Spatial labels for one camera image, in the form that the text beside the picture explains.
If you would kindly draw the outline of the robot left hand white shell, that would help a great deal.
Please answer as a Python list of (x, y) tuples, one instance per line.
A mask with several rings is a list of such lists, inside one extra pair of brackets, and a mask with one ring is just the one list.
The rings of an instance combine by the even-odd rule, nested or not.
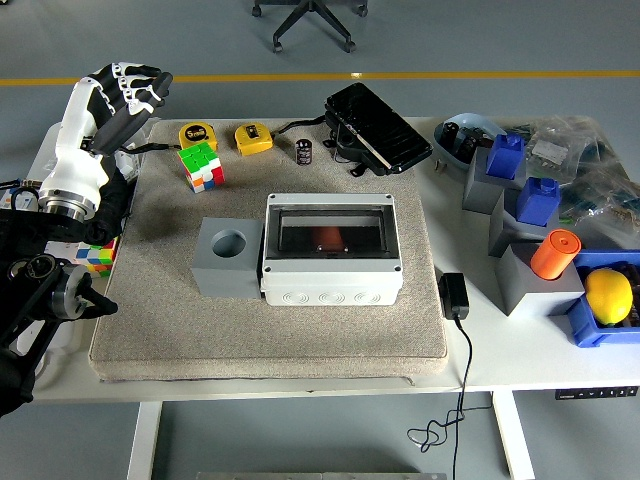
[(97, 208), (108, 182), (102, 160), (164, 104), (172, 81), (169, 72), (130, 62), (110, 63), (81, 78), (63, 115), (56, 164), (42, 184), (41, 201), (71, 198)]

